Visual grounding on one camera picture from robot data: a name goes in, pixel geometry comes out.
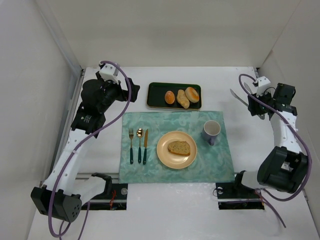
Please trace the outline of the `stainless steel tongs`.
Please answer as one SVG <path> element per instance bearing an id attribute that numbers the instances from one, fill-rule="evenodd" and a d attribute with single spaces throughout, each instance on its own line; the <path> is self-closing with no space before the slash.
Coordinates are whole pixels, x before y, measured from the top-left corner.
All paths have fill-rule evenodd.
<path id="1" fill-rule="evenodd" d="M 251 88 L 249 87 L 249 85 L 247 83 L 244 83 L 244 88 L 250 93 L 250 94 L 253 94 Z M 244 104 L 247 108 L 249 107 L 248 103 L 246 103 L 243 99 L 241 99 L 231 88 L 229 89 L 230 90 L 230 93 L 231 95 L 236 98 L 238 101 L 240 101 L 242 104 Z M 264 120 L 265 119 L 265 115 L 258 115 L 258 117 L 261 119 L 261 120 Z"/>

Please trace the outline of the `sliced brown bread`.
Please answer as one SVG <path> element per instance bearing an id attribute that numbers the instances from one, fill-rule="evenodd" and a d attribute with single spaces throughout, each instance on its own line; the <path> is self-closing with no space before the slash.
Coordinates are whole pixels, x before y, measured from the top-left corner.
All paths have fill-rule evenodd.
<path id="1" fill-rule="evenodd" d="M 173 141 L 167 146 L 171 154 L 178 156 L 189 156 L 191 154 L 191 147 L 186 141 Z"/>

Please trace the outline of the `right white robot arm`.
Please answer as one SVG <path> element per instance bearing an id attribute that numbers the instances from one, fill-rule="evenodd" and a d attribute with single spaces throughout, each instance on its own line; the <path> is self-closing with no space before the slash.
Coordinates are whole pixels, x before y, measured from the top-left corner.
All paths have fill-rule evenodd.
<path id="1" fill-rule="evenodd" d="M 296 107 L 291 105 L 296 89 L 279 83 L 271 93 L 271 83 L 266 78 L 254 86 L 257 91 L 248 97 L 248 110 L 252 116 L 268 115 L 274 148 L 257 171 L 243 170 L 236 175 L 235 182 L 249 189 L 269 188 L 293 194 L 308 170 L 308 157 L 292 132 L 298 115 Z"/>

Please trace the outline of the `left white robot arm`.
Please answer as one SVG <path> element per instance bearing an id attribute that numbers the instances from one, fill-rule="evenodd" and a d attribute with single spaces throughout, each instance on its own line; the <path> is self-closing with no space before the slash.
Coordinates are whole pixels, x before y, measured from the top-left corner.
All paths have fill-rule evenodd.
<path id="1" fill-rule="evenodd" d="M 88 180 L 75 186 L 80 165 L 105 121 L 106 110 L 115 102 L 135 102 L 140 86 L 129 78 L 127 90 L 112 74 L 97 72 L 95 79 L 82 85 L 81 103 L 71 124 L 67 143 L 54 169 L 41 187 L 34 187 L 31 199 L 42 215 L 68 223 L 78 217 L 82 206 L 98 195 L 110 195 L 112 178 L 93 173 Z"/>

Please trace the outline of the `long yellow filled bread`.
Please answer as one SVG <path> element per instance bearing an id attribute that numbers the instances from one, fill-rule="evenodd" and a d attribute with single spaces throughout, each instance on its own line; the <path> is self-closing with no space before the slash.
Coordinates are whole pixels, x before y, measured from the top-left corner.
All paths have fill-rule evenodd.
<path id="1" fill-rule="evenodd" d="M 177 102 L 184 108 L 188 109 L 190 106 L 190 101 L 186 96 L 186 93 L 184 90 L 179 89 L 177 92 Z"/>

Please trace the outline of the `round orange sugared bun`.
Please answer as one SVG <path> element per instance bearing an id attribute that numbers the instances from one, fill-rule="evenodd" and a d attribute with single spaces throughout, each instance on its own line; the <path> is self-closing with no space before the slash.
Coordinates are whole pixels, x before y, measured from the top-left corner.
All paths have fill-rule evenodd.
<path id="1" fill-rule="evenodd" d="M 169 105 L 172 105 L 175 102 L 175 99 L 175 94 L 170 90 L 168 90 L 164 95 L 164 100 Z"/>

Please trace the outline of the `dark green gold-rimmed tray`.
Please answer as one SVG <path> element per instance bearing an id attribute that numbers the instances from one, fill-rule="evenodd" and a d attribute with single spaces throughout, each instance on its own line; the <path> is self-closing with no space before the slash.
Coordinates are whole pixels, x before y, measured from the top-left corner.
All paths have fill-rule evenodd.
<path id="1" fill-rule="evenodd" d="M 191 102 L 187 110 L 199 110 L 202 107 L 202 89 L 198 84 L 152 82 L 148 86 L 146 104 L 150 108 L 184 110 L 176 99 L 172 104 L 166 103 L 165 94 L 167 91 L 171 91 L 177 97 L 178 90 L 186 90 L 187 87 L 194 88 L 199 95 L 199 101 L 196 103 Z"/>

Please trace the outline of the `teal patterned placemat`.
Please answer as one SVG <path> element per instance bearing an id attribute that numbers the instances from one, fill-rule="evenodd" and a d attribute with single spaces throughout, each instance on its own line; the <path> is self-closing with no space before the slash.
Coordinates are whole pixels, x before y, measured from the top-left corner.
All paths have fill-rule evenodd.
<path id="1" fill-rule="evenodd" d="M 221 131 L 214 146 L 202 138 L 205 122 L 213 120 Z M 129 128 L 148 129 L 146 164 L 138 163 L 139 138 L 132 140 L 133 164 L 130 164 Z M 157 144 L 169 132 L 190 135 L 196 143 L 194 162 L 183 169 L 165 166 L 158 158 Z M 216 183 L 234 180 L 234 167 L 227 139 L 224 114 L 221 111 L 128 112 L 122 117 L 119 181 L 140 183 Z"/>

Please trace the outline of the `grey-blue mug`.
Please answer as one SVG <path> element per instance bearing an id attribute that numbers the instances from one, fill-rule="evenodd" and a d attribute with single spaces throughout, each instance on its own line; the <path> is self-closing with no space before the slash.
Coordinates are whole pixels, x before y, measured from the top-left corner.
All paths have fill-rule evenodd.
<path id="1" fill-rule="evenodd" d="M 208 120 L 203 125 L 201 136 L 210 146 L 214 146 L 220 132 L 220 124 L 217 121 Z"/>

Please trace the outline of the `white orange-topped oval bun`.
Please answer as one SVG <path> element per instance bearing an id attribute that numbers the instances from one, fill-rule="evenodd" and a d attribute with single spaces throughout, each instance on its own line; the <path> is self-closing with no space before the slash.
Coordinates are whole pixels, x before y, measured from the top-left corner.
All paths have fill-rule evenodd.
<path id="1" fill-rule="evenodd" d="M 193 87 L 187 87 L 185 90 L 185 95 L 192 103 L 198 103 L 200 100 L 198 92 Z"/>

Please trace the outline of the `cream yellow plate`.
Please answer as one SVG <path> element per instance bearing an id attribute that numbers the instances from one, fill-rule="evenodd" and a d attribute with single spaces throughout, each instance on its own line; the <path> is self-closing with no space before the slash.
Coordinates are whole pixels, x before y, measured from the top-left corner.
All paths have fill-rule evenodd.
<path id="1" fill-rule="evenodd" d="M 169 144 L 174 141 L 187 142 L 190 146 L 190 155 L 182 156 L 169 152 Z M 194 139 L 185 132 L 171 131 L 164 134 L 158 141 L 156 152 L 159 160 L 167 167 L 180 170 L 190 166 L 197 156 L 197 144 Z"/>

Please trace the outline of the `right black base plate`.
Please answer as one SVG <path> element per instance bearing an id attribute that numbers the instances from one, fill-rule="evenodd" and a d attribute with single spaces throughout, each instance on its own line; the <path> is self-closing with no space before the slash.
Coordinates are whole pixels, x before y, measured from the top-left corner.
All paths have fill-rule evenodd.
<path id="1" fill-rule="evenodd" d="M 217 182 L 212 193 L 219 210 L 264 210 L 260 197 L 251 188 L 234 182 Z"/>

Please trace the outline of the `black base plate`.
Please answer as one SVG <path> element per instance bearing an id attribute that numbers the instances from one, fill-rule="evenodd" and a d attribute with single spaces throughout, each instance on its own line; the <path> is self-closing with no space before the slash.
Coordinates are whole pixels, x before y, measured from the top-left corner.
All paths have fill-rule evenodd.
<path id="1" fill-rule="evenodd" d="M 217 182 L 212 193 L 219 210 L 264 210 L 260 197 L 251 188 L 234 182 Z"/>
<path id="2" fill-rule="evenodd" d="M 128 184 L 113 183 L 110 194 L 101 193 L 90 200 L 91 211 L 119 211 L 127 209 Z"/>

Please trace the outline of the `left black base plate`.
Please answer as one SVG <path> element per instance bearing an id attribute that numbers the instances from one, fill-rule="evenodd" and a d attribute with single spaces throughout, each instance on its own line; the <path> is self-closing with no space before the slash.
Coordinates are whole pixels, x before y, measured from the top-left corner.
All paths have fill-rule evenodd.
<path id="1" fill-rule="evenodd" d="M 128 184 L 113 183 L 110 194 L 101 193 L 90 200 L 91 211 L 119 211 L 127 209 Z"/>

